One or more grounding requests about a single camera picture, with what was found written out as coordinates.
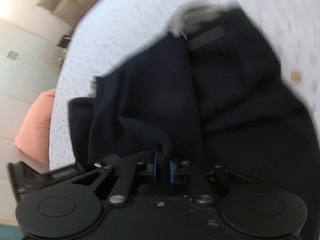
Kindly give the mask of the floral white bed sheet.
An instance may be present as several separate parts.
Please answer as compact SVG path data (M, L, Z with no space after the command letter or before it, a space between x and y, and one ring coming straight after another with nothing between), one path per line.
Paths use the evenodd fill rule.
M260 27L281 61L284 79L319 126L319 0L100 0L79 22L57 82L50 127L51 170L74 163L67 103L91 93L95 76L111 72L167 31L189 3L238 5Z

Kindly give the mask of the grey bedside table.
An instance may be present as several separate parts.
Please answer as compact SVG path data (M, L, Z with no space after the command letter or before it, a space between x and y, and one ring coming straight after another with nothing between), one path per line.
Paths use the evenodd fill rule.
M60 68L62 68L62 66L63 66L63 62L64 62L65 56L67 54L68 46L69 46L69 43L71 42L71 40L72 40L72 37L70 35L66 34L61 37L59 43L57 44L57 46L59 48L62 48L62 51L58 57Z

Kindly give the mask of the dark navy garment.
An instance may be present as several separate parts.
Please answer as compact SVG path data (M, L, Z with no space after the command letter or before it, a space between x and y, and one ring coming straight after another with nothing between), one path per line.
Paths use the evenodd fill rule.
M77 162L108 156L220 163L319 195L319 148L309 113L241 9L202 9L96 77L92 96L69 104Z

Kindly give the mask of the pink folded duvet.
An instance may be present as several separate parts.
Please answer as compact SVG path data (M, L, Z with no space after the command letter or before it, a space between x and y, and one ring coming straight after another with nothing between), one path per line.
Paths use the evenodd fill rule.
M55 92L55 89L50 89L37 97L14 140L14 147L19 152L42 163L49 163L50 123Z

